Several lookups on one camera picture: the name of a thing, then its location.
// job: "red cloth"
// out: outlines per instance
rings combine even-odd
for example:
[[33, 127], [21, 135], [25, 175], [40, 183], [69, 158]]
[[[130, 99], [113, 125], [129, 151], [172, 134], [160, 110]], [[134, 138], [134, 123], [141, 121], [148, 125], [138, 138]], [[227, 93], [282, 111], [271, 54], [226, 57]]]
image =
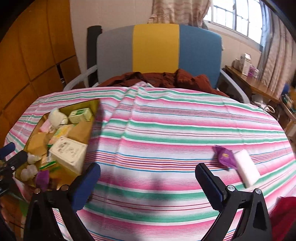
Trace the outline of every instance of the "red cloth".
[[140, 81], [150, 83], [157, 88], [181, 88], [229, 97], [223, 92], [213, 89], [205, 74], [193, 77], [183, 69], [178, 69], [175, 73], [164, 72], [142, 74], [140, 72], [129, 72], [121, 76], [112, 77], [100, 84], [99, 87], [131, 87]]
[[296, 197], [281, 197], [271, 212], [270, 221], [272, 240], [282, 241], [296, 221]]

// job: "clamp screw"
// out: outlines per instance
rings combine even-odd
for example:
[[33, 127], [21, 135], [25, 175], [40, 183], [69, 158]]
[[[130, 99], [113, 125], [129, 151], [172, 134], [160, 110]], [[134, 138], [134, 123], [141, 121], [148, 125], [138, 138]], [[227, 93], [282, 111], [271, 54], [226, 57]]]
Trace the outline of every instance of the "clamp screw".
[[256, 192], [257, 194], [259, 194], [259, 195], [262, 193], [262, 191], [261, 191], [259, 188], [256, 188], [256, 189], [255, 189], [255, 192]]
[[229, 185], [227, 186], [227, 189], [231, 192], [233, 192], [235, 190], [235, 187], [233, 185]]
[[36, 189], [34, 190], [34, 193], [35, 193], [35, 194], [38, 194], [38, 193], [40, 193], [40, 192], [41, 192], [40, 188], [36, 188]]
[[68, 185], [61, 186], [61, 190], [62, 191], [67, 191], [68, 189], [69, 189], [69, 186]]

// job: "curtain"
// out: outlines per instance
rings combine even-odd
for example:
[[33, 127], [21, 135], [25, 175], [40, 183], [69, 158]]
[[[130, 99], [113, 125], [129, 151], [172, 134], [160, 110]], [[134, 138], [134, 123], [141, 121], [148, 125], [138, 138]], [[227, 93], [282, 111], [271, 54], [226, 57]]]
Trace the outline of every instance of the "curtain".
[[202, 27], [211, 0], [154, 0], [148, 23], [176, 23]]
[[266, 6], [261, 9], [265, 43], [258, 64], [259, 79], [279, 98], [290, 74], [293, 38], [276, 14]]

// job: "window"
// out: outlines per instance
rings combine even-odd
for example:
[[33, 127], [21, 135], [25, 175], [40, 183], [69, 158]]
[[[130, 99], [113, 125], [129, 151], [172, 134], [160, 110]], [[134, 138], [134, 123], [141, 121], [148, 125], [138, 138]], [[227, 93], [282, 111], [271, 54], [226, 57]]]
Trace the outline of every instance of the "window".
[[259, 0], [213, 0], [204, 20], [236, 30], [259, 44], [261, 42]]

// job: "purple wrapper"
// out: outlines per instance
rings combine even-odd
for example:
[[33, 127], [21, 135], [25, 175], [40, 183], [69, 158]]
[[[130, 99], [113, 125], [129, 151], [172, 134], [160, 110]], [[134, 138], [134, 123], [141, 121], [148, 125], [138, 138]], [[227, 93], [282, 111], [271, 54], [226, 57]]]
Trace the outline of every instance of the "purple wrapper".
[[234, 158], [232, 150], [228, 150], [222, 146], [215, 146], [217, 152], [217, 159], [218, 161], [226, 166], [233, 169], [237, 169], [236, 167], [236, 160]]
[[38, 172], [36, 176], [36, 187], [46, 191], [49, 183], [49, 170]]

